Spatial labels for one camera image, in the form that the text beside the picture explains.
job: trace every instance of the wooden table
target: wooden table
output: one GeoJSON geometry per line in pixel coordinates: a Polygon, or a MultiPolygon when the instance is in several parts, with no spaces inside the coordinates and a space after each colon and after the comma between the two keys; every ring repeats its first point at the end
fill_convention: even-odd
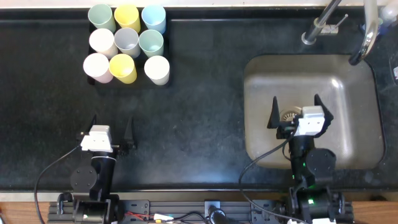
{"type": "MultiPolygon", "coordinates": [[[[43,219],[47,219],[48,202],[40,202],[43,219]]],[[[398,202],[354,202],[355,224],[398,223],[398,202]]],[[[40,224],[33,202],[0,202],[6,224],[40,224]]]]}

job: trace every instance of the stainless steel sink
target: stainless steel sink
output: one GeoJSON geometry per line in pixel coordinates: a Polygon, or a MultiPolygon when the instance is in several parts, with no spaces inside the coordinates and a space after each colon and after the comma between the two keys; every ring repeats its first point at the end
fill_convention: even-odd
{"type": "MultiPolygon", "coordinates": [[[[335,119],[316,147],[332,150],[337,169],[367,169],[384,155],[373,72],[366,62],[348,63],[347,55],[264,55],[244,71],[246,150],[251,159],[283,140],[267,129],[272,98],[278,99],[281,119],[289,120],[301,107],[312,106],[319,94],[335,119]]],[[[290,169],[282,153],[258,162],[260,166],[290,169]]]]}

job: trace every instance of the faucet base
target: faucet base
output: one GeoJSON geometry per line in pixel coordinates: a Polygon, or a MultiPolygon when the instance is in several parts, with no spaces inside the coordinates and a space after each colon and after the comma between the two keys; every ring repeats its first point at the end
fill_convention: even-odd
{"type": "Polygon", "coordinates": [[[305,33],[306,33],[306,32],[304,32],[303,35],[301,35],[301,40],[302,40],[302,42],[303,42],[304,44],[307,44],[307,45],[313,45],[313,44],[315,44],[315,42],[317,41],[317,39],[315,38],[313,41],[307,41],[307,40],[305,39],[305,33]]]}

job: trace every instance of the faucet handle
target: faucet handle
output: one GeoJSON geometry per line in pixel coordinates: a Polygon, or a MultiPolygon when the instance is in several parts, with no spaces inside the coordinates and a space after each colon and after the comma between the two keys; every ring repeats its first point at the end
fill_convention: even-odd
{"type": "Polygon", "coordinates": [[[320,35],[336,35],[338,33],[338,27],[347,19],[347,17],[348,14],[345,14],[345,16],[336,25],[325,25],[321,30],[320,35]]]}

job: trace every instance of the faucet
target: faucet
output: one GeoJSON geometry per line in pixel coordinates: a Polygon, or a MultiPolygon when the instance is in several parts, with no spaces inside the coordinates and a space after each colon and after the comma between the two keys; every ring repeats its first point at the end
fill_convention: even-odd
{"type": "MultiPolygon", "coordinates": [[[[302,41],[304,44],[312,45],[315,43],[317,36],[320,35],[326,27],[326,21],[329,19],[332,12],[335,11],[340,2],[341,0],[332,0],[322,12],[321,16],[313,21],[310,30],[302,35],[302,41]]],[[[368,55],[368,53],[370,53],[379,29],[379,16],[377,13],[376,0],[363,0],[363,3],[366,17],[366,30],[361,46],[348,60],[351,65],[357,65],[368,55]]]]}

